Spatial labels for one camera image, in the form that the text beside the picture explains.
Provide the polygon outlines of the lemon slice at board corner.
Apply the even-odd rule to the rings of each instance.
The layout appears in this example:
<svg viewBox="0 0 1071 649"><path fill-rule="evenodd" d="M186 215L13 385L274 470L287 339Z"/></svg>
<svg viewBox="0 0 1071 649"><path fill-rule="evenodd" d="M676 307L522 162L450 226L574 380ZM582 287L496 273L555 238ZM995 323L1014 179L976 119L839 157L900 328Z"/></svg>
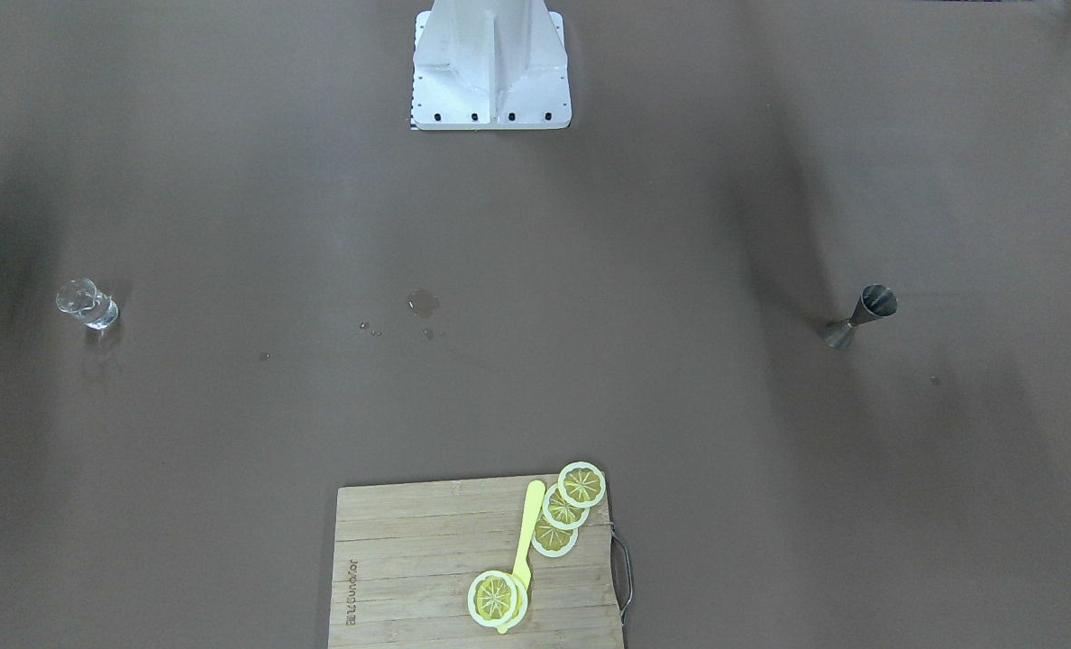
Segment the lemon slice at board corner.
<svg viewBox="0 0 1071 649"><path fill-rule="evenodd" d="M605 473L590 462L572 462L557 476L557 488L569 505L590 508L606 496Z"/></svg>

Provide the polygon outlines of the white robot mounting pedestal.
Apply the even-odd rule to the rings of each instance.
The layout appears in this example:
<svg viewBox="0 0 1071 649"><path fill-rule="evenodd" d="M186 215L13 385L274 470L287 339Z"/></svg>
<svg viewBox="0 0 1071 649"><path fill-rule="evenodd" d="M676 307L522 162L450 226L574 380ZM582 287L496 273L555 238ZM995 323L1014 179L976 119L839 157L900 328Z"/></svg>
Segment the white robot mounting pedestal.
<svg viewBox="0 0 1071 649"><path fill-rule="evenodd" d="M412 129L572 123L564 21L544 1L436 1L414 17L413 37Z"/></svg>

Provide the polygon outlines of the small clear glass cup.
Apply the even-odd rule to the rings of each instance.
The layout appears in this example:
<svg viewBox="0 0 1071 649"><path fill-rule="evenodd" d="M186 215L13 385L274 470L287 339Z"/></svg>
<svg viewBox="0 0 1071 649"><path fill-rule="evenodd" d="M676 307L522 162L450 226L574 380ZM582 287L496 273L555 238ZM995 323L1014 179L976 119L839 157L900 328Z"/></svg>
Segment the small clear glass cup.
<svg viewBox="0 0 1071 649"><path fill-rule="evenodd" d="M106 330L120 317L114 297L100 290L94 280L69 280L56 295L56 307L92 330Z"/></svg>

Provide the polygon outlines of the bamboo cutting board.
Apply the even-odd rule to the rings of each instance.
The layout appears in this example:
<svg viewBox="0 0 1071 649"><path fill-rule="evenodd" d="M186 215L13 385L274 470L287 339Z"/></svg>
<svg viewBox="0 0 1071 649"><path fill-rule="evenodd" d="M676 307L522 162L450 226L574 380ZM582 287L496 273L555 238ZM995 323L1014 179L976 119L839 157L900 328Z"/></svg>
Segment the bamboo cutting board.
<svg viewBox="0 0 1071 649"><path fill-rule="evenodd" d="M346 486L337 493L329 648L622 648L609 505L562 557L531 552L530 608L504 633L476 623L467 590L509 571L527 476Z"/></svg>

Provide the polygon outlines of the overlapping lemon slice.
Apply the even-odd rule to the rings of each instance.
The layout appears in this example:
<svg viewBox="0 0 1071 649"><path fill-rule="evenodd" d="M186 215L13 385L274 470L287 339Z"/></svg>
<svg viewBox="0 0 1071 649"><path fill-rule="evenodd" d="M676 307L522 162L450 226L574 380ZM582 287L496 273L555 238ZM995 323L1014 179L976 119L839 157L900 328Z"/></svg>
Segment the overlapping lemon slice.
<svg viewBox="0 0 1071 649"><path fill-rule="evenodd" d="M563 557L575 547L580 530L563 530L552 525L547 518L540 516L533 529L532 547L548 558Z"/></svg>
<svg viewBox="0 0 1071 649"><path fill-rule="evenodd" d="M541 516L544 520L557 530L570 531L578 529L588 520L590 514L589 507L577 507L569 502L560 490L559 485L553 485L546 492L543 505L541 505Z"/></svg>

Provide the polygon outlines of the steel double jigger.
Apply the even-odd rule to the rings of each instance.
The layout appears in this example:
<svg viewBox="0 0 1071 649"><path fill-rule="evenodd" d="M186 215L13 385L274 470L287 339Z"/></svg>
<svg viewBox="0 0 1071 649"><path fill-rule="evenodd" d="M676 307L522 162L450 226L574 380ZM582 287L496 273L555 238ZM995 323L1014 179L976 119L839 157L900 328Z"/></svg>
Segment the steel double jigger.
<svg viewBox="0 0 1071 649"><path fill-rule="evenodd" d="M831 349L841 350L850 345L860 324L869 324L897 312L897 295L886 285L866 285L856 308L847 319L829 322L824 329L824 341Z"/></svg>

